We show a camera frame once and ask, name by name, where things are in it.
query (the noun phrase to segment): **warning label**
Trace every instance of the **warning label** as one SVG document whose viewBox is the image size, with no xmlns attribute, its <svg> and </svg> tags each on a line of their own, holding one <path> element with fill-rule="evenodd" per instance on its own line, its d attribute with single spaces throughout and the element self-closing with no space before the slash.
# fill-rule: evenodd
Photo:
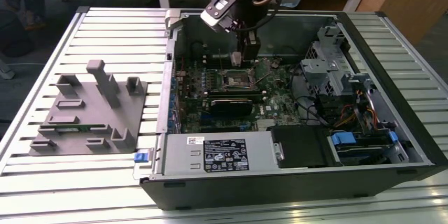
<svg viewBox="0 0 448 224">
<path fill-rule="evenodd" d="M 249 170 L 245 140 L 205 140 L 204 170 L 208 173 Z"/>
</svg>

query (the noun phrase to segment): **white cable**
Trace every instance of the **white cable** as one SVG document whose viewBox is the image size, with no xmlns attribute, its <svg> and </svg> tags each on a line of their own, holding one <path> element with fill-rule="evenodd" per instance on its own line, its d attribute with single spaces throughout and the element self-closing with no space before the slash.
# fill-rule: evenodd
<svg viewBox="0 0 448 224">
<path fill-rule="evenodd" d="M 45 63 L 12 63 L 12 64 L 7 64 L 7 66 L 16 66 L 16 65 L 45 65 Z"/>
</svg>

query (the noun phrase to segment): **blue latch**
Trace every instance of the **blue latch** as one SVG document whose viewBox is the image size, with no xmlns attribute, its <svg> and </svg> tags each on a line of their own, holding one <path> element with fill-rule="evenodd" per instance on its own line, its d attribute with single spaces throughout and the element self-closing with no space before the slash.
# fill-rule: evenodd
<svg viewBox="0 0 448 224">
<path fill-rule="evenodd" d="M 133 156 L 133 162 L 148 163 L 149 162 L 149 153 L 136 153 L 135 156 Z"/>
<path fill-rule="evenodd" d="M 399 141 L 399 136 L 397 136 L 397 133 L 395 133 L 395 131 L 389 131 L 389 137 L 393 143 Z"/>
<path fill-rule="evenodd" d="M 356 139 L 352 132 L 336 132 L 331 136 L 331 140 L 333 141 L 333 145 L 356 144 Z"/>
</svg>

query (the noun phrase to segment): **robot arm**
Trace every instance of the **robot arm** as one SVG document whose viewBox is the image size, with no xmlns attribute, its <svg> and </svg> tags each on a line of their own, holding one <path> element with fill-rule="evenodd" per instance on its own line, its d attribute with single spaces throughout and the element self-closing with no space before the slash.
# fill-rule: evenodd
<svg viewBox="0 0 448 224">
<path fill-rule="evenodd" d="M 212 0 L 201 19 L 215 31 L 236 32 L 237 58 L 255 60 L 260 49 L 257 29 L 275 17 L 283 0 L 276 0 L 276 8 L 268 15 L 268 3 L 272 0 Z"/>
</svg>

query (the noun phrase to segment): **circuit board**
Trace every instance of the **circuit board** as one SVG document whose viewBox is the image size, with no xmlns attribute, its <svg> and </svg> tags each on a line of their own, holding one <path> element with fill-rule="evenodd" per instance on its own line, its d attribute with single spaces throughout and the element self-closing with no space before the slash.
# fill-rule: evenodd
<svg viewBox="0 0 448 224">
<path fill-rule="evenodd" d="M 272 57 L 259 58 L 248 69 L 208 69 L 195 61 L 185 71 L 176 72 L 181 132 L 264 131 L 269 126 L 300 124 L 287 87 L 289 70 L 291 65 L 281 65 Z M 224 93 L 224 99 L 251 101 L 249 115 L 212 115 L 212 102 L 223 100 L 212 98 L 212 92 Z"/>
</svg>

